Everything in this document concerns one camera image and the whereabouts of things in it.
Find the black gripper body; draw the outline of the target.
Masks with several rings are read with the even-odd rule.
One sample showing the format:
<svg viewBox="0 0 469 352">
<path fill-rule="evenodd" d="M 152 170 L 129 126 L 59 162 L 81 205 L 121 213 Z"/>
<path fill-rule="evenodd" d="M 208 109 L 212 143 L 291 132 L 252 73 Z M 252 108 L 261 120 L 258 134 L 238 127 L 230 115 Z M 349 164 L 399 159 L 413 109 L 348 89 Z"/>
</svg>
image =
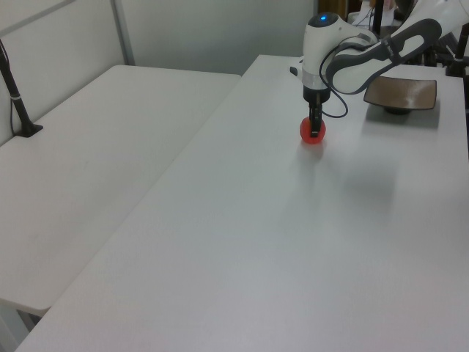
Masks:
<svg viewBox="0 0 469 352">
<path fill-rule="evenodd" d="M 303 99 L 312 106 L 318 106 L 330 99 L 330 89 L 311 89 L 303 87 Z"/>
</svg>

